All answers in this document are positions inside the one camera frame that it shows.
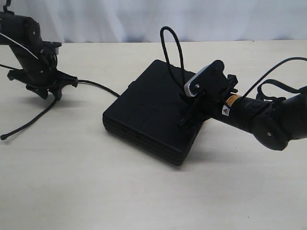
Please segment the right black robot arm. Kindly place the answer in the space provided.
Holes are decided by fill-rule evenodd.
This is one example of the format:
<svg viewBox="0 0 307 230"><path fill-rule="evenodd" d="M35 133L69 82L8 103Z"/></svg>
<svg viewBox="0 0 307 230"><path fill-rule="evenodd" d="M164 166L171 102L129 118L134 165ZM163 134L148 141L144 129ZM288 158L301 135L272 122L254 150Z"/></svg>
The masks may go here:
<svg viewBox="0 0 307 230"><path fill-rule="evenodd" d="M257 98L235 94L237 78L222 73L203 73L186 83L186 101L190 104L180 126L186 129L209 118L251 133L272 150L284 150L291 140L307 137L307 89L294 89L276 80L266 80L295 94L291 98Z"/></svg>

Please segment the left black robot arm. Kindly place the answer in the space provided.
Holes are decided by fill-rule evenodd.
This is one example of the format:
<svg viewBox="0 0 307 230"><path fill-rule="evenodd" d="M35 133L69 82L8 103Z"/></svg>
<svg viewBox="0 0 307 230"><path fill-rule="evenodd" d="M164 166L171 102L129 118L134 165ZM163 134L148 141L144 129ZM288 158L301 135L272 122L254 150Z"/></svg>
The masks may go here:
<svg viewBox="0 0 307 230"><path fill-rule="evenodd" d="M7 77L26 85L26 89L46 99L52 93L57 100L62 88L77 87L78 78L57 69L61 42L44 41L40 25L33 18L16 15L8 8L8 0L0 12L0 43L9 46L21 69L12 68Z"/></svg>

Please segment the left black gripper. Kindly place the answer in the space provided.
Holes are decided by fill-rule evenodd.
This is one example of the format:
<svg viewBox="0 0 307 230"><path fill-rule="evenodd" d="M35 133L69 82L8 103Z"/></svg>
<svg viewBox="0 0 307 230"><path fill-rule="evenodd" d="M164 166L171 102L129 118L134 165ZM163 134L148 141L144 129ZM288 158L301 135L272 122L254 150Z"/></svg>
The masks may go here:
<svg viewBox="0 0 307 230"><path fill-rule="evenodd" d="M65 86L78 86L78 78L61 71L57 71L58 58L43 46L33 56L28 51L20 48L19 62L23 70L10 70L7 77L10 81L17 80L26 85L26 89L34 92L42 99L48 97L48 91L56 99L62 98L62 89Z"/></svg>

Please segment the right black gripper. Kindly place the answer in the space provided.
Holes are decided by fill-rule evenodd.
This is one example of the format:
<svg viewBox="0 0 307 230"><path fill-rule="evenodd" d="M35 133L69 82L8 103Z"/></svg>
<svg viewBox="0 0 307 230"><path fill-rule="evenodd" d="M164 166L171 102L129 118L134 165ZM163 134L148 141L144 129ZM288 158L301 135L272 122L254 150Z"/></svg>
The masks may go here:
<svg viewBox="0 0 307 230"><path fill-rule="evenodd" d="M226 100L238 90L236 75L222 71L199 71L189 78L189 97L181 95L187 108L178 121L181 128L191 128L208 118L231 120L230 106Z"/></svg>

